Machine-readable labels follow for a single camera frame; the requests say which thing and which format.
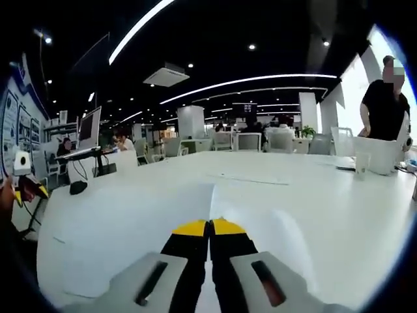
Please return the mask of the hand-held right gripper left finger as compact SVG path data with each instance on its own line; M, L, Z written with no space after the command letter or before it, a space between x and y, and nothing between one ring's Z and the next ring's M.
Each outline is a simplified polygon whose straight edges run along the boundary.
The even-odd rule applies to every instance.
M205 281L209 222L195 220L172 231L161 252L149 252L114 276L91 303L62 312L195 312Z

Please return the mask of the person's left hand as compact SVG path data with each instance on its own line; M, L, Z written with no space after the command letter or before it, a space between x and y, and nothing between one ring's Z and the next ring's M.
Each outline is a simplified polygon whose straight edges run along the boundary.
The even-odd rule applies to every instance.
M1 186L1 212L11 213L15 200L12 178L7 178Z

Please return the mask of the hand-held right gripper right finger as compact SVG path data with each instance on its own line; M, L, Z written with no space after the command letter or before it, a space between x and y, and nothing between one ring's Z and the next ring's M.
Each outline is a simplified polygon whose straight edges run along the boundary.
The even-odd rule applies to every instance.
M224 218L210 221L212 279L222 312L350 312L313 296L306 280L246 231Z

